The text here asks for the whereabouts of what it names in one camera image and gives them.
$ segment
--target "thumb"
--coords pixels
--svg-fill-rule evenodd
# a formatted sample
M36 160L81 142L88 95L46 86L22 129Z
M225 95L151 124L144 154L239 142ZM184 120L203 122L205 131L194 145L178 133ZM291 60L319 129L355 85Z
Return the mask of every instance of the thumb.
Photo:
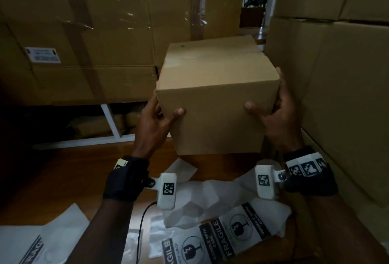
M184 114L185 114L185 109L183 109L183 108L176 109L173 112L173 114L171 114L170 116L168 116L162 120L162 125L170 127L174 123L175 120L177 120L179 117L181 117Z
M261 121L263 121L263 119L265 118L265 114L263 113L263 110L258 105L256 105L254 102L247 101L244 104L244 107L250 113L257 115L261 119Z

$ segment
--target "stacked cardboard box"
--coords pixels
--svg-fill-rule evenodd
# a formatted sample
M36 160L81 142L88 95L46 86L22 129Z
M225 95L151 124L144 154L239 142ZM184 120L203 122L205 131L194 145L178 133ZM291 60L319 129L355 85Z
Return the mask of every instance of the stacked cardboard box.
M1 80L15 79L7 95L23 104L147 100L169 43L235 35L241 3L0 0L0 28L8 32L0 40L12 39L0 51L8 61Z
M389 240L388 229L382 234L373 224L389 219L387 3L277 0L274 13L265 54L302 102L303 129L346 175L340 188L361 190L363 202L347 202L379 240ZM376 207L367 216L361 204Z

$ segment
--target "barcode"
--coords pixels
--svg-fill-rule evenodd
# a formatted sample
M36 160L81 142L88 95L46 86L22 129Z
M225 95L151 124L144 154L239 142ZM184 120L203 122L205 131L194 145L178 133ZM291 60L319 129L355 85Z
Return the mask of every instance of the barcode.
M59 61L58 57L56 57L56 56L45 56L45 55L35 55L34 59L36 61L50 61L50 62L53 62L53 61L58 62Z

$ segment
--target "person's right hand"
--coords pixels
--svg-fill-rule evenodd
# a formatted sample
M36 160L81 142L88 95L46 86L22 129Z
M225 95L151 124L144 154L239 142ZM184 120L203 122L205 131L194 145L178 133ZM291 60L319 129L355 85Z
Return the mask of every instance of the person's right hand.
M280 75L279 109L271 115L265 115L252 101L246 102L244 106L261 120L265 126L265 135L274 146L282 153L288 153L304 147L301 119L281 69L276 68L276 70Z

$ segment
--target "fingernail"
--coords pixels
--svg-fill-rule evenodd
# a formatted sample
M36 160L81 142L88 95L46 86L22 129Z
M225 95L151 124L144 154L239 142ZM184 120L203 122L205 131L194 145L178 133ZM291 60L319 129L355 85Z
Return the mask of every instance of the fingernail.
M248 101L244 104L244 107L249 110L252 108L252 103Z

